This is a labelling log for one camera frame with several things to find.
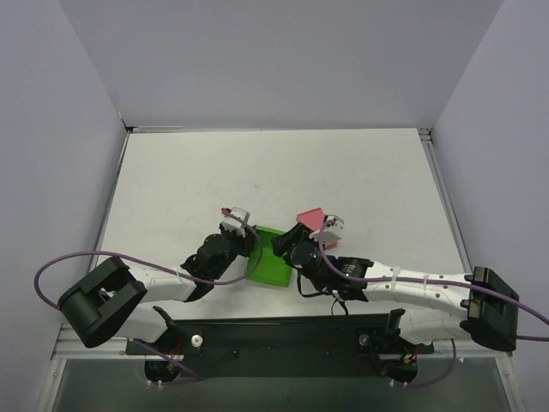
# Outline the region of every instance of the pink object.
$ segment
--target pink object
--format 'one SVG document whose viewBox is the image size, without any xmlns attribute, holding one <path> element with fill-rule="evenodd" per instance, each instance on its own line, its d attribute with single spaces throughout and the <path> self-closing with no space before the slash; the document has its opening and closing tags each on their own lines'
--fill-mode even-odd
<svg viewBox="0 0 549 412">
<path fill-rule="evenodd" d="M 303 223 L 313 232 L 316 232 L 317 230 L 320 230 L 323 226 L 324 212 L 322 208 L 307 210 L 306 212 L 301 212 L 300 214 L 298 214 L 295 220 L 299 223 Z M 326 245 L 325 249 L 329 249 L 330 247 L 334 247 L 335 245 L 337 245 L 337 242 L 329 243 Z"/>
</svg>

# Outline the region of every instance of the black mounting base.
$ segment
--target black mounting base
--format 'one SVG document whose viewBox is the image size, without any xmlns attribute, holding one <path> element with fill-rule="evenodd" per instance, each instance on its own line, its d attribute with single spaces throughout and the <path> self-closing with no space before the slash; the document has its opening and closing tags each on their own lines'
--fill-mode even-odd
<svg viewBox="0 0 549 412">
<path fill-rule="evenodd" d="M 183 334 L 184 364 L 203 378 L 364 377 L 380 375 L 379 368 L 372 365 L 372 351 L 402 355 L 415 350 L 388 328 L 390 317 L 380 314 L 175 322 Z M 203 337 L 199 353 L 185 350 L 190 337 L 197 333 Z M 154 344 L 165 353 L 177 345 L 177 338 L 167 333 Z M 419 352 L 431 354 L 433 347 L 421 345 Z M 150 353 L 129 342 L 126 354 Z"/>
</svg>

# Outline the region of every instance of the black cable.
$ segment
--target black cable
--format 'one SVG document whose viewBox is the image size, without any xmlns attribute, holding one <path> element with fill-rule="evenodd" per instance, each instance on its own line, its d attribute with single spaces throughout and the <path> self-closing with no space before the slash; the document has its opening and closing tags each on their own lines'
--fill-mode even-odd
<svg viewBox="0 0 549 412">
<path fill-rule="evenodd" d="M 301 296 L 303 296 L 304 298 L 316 298 L 317 296 L 322 296 L 324 295 L 322 292 L 316 292 L 314 294 L 304 294 L 303 291 L 301 290 L 301 273 L 299 272 L 298 270 L 298 280 L 297 280 L 297 284 L 298 284 L 298 292 Z"/>
<path fill-rule="evenodd" d="M 340 306 L 343 308 L 343 311 L 345 312 L 345 316 L 349 316 L 349 310 L 347 309 L 347 305 L 345 305 L 345 302 L 342 300 L 334 299 L 334 303 L 332 303 L 332 307 L 329 310 L 332 316 L 334 316 L 334 305 L 335 302 L 338 302 Z"/>
<path fill-rule="evenodd" d="M 374 354 L 374 348 L 371 342 L 368 342 L 368 352 L 370 354 L 371 365 L 373 366 L 374 370 L 379 375 L 383 376 L 384 373 L 383 373 L 383 369 L 381 368 L 381 361 L 379 359 L 379 356 L 377 354 Z"/>
</svg>

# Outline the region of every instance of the green plastic container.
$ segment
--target green plastic container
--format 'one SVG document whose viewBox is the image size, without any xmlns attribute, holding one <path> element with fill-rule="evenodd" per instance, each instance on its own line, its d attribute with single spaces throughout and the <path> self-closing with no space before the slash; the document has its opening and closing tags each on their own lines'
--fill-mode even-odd
<svg viewBox="0 0 549 412">
<path fill-rule="evenodd" d="M 273 254 L 273 246 L 271 245 L 271 239 L 284 232 L 264 226 L 256 226 L 256 230 L 263 243 L 263 258 L 256 270 L 248 276 L 248 279 L 287 288 L 292 278 L 292 268 L 287 266 L 280 257 Z M 258 257 L 259 245 L 256 243 L 248 259 L 248 270 L 254 265 Z"/>
</svg>

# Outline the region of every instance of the white wall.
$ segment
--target white wall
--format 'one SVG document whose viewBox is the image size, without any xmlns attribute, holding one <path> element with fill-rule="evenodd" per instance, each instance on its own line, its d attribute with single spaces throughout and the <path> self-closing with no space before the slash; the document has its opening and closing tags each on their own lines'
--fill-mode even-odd
<svg viewBox="0 0 549 412">
<path fill-rule="evenodd" d="M 60 0 L 129 125 L 433 126 L 502 0 Z"/>
<path fill-rule="evenodd" d="M 124 128 L 57 2 L 3 2 L 0 56 L 0 410 L 27 411 L 61 323 L 33 273 L 94 245 Z M 48 295 L 82 266 L 47 272 Z"/>
<path fill-rule="evenodd" d="M 549 314 L 549 2 L 506 0 L 433 132 L 473 264 Z M 549 336 L 524 314 L 522 334 Z M 529 410 L 547 410 L 547 343 L 514 363 Z"/>
</svg>

